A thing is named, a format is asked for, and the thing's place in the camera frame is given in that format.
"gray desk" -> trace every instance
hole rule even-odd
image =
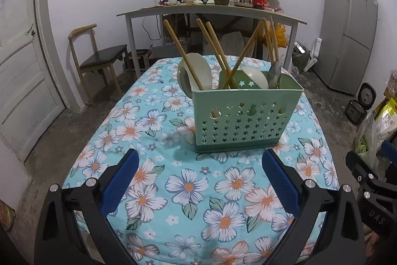
[[[134,68],[136,72],[136,77],[140,77],[140,68],[138,63],[138,56],[136,55],[136,47],[134,40],[134,32],[132,29],[131,19],[137,17],[145,17],[145,16],[153,16],[153,15],[169,15],[169,14],[220,14],[220,15],[230,15],[230,16],[242,16],[249,17],[257,20],[261,20],[265,18],[267,20],[272,16],[273,21],[275,23],[281,23],[284,25],[291,26],[291,35],[289,37],[288,49],[286,58],[284,61],[283,68],[287,69],[289,65],[289,61],[291,60],[292,51],[294,48],[294,42],[297,35],[298,24],[305,24],[306,22],[298,20],[296,18],[279,14],[277,12],[267,12],[265,10],[254,9],[254,8],[245,8],[245,7],[237,7],[237,6],[220,6],[214,4],[207,5],[175,5],[175,6],[156,6],[150,8],[143,8],[139,10],[135,10],[133,12],[125,12],[122,14],[118,14],[117,16],[125,16],[127,31],[128,31],[128,39],[130,42],[130,50],[132,54],[132,61],[134,62]]]

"blue tablecloth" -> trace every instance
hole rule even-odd
[[[206,59],[216,87],[220,66],[213,56]],[[231,66],[237,61],[228,59]],[[263,149],[194,152],[193,103],[176,80],[180,60],[161,59],[134,83],[87,143],[64,187],[98,178],[134,148],[140,168],[108,220],[138,263],[262,263],[293,217],[262,169]],[[243,65],[269,69],[268,62],[252,58]],[[303,179],[338,189],[330,150],[304,94],[273,150]],[[81,212],[76,215],[87,230]],[[323,218],[319,214],[301,257],[313,249]]]

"metal screw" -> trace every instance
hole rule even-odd
[[[351,187],[349,185],[347,185],[347,184],[344,184],[342,188],[343,188],[344,192],[350,192],[351,191]]]
[[[58,188],[59,188],[58,184],[54,183],[50,186],[50,191],[56,192],[56,190],[58,190]]]
[[[93,187],[97,183],[97,180],[95,178],[89,178],[86,182],[85,185],[87,187]]]
[[[306,180],[304,182],[306,184],[306,187],[313,189],[316,186],[316,183],[313,180]]]

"yellow bag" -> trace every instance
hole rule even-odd
[[[278,47],[287,47],[287,38],[285,37],[285,26],[278,23],[275,30],[275,37],[277,39]]]

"black chair seat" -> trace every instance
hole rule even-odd
[[[80,69],[86,69],[100,64],[113,63],[122,55],[126,48],[127,45],[124,44],[100,50],[85,60],[80,65]]]

